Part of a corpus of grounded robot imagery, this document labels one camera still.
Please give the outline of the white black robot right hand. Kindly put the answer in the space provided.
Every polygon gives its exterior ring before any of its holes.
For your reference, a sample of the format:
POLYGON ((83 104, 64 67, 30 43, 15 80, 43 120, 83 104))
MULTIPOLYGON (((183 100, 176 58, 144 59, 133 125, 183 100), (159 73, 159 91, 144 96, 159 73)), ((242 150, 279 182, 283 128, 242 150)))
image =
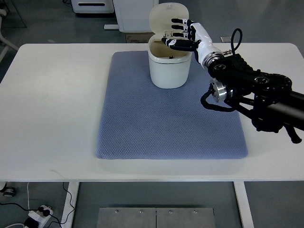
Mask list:
POLYGON ((194 52, 196 61, 207 70, 209 65, 224 55, 214 47, 213 42, 200 23, 190 19, 172 19, 171 28, 177 30, 171 38, 163 37, 161 41, 177 51, 194 52))

